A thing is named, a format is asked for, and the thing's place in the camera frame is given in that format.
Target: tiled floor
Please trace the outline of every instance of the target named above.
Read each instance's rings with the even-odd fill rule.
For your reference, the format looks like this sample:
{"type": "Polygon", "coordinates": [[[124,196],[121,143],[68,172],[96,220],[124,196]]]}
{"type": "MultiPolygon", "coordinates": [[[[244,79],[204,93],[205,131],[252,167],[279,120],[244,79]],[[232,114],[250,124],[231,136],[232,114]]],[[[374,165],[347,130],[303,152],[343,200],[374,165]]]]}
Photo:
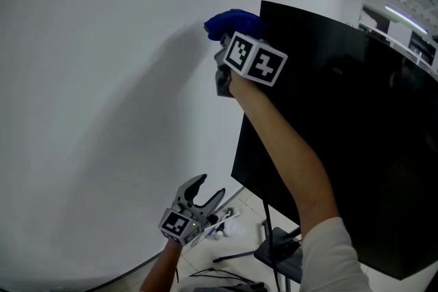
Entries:
{"type": "MultiPolygon", "coordinates": [[[[180,279],[194,272],[213,266],[212,260],[219,256],[242,253],[255,250],[264,240],[263,228],[261,223],[265,220],[265,213],[262,201],[252,195],[247,189],[241,191],[226,207],[233,207],[240,211],[241,215],[237,221],[246,227],[243,237],[229,237],[221,240],[202,238],[193,248],[187,245],[183,249],[183,254],[178,264],[180,279]]],[[[272,227],[281,227],[283,230],[292,231],[297,227],[293,222],[281,215],[275,209],[270,209],[272,227]]],[[[144,277],[152,268],[153,262],[135,271],[134,273],[99,290],[99,292],[137,292],[142,284],[144,277]]],[[[258,279],[270,285],[272,291],[276,291],[274,274],[272,270],[259,262],[253,256],[233,259],[217,263],[215,267],[232,267],[240,275],[252,279],[258,279]]],[[[438,262],[420,273],[411,276],[403,281],[398,281],[383,275],[365,265],[363,271],[370,278],[370,285],[374,292],[422,292],[438,270],[438,262]]],[[[177,290],[175,279],[172,291],[177,290]]],[[[299,285],[292,282],[292,291],[298,292],[299,285]]]]}

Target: forearm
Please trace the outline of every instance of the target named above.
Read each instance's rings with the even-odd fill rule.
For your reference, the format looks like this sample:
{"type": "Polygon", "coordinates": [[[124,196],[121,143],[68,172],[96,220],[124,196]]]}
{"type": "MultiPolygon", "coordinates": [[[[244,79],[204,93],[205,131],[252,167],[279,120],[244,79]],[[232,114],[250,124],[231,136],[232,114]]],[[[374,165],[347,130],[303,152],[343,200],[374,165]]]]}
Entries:
{"type": "Polygon", "coordinates": [[[230,92],[242,106],[294,197],[305,236],[315,225],[338,215],[325,169],[269,98],[253,83],[233,73],[230,92]]]}
{"type": "Polygon", "coordinates": [[[169,241],[159,255],[158,261],[144,279],[140,290],[143,292],[169,292],[172,288],[182,249],[181,245],[169,241]]]}

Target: white sleeve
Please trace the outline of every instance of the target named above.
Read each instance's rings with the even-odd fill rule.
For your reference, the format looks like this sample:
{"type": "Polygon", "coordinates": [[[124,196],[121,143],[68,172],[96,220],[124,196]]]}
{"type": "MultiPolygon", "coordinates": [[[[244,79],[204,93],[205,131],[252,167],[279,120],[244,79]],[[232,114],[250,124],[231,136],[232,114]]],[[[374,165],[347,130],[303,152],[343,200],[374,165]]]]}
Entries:
{"type": "Polygon", "coordinates": [[[312,228],[302,243],[300,292],[371,292],[340,217],[312,228]]]}

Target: black stand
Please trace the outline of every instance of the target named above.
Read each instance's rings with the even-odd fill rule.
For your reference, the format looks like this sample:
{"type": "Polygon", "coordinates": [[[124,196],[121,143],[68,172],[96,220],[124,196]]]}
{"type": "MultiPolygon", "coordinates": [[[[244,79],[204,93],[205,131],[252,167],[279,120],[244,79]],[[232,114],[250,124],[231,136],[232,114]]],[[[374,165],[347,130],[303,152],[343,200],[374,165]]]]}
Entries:
{"type": "MultiPolygon", "coordinates": [[[[265,231],[265,241],[255,251],[234,254],[232,256],[221,256],[213,260],[213,263],[226,261],[228,259],[239,258],[241,256],[250,256],[254,254],[254,257],[266,264],[268,267],[273,268],[272,261],[269,254],[269,232],[266,221],[263,222],[263,229],[265,231]]],[[[276,265],[276,270],[285,276],[286,291],[290,292],[290,280],[301,283],[302,278],[302,250],[297,236],[301,233],[300,228],[296,228],[291,233],[287,233],[280,228],[274,228],[272,230],[273,255],[276,265]]]]}

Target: ceiling light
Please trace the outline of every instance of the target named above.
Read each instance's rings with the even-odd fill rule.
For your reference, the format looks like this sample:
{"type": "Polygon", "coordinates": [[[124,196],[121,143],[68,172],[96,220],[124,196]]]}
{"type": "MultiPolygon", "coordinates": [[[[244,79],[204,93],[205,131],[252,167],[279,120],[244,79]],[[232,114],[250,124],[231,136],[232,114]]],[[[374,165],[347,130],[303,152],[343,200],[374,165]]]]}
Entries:
{"type": "Polygon", "coordinates": [[[419,25],[418,23],[416,23],[415,21],[412,21],[408,16],[402,14],[401,12],[397,11],[397,10],[394,9],[394,8],[391,8],[391,6],[389,6],[389,5],[386,5],[386,6],[385,6],[385,9],[386,9],[386,10],[389,10],[390,12],[392,12],[392,13],[396,14],[397,16],[403,18],[405,21],[408,21],[412,26],[418,28],[418,29],[419,29],[420,31],[422,31],[424,34],[427,34],[427,31],[426,31],[422,26],[420,26],[420,25],[419,25]]]}

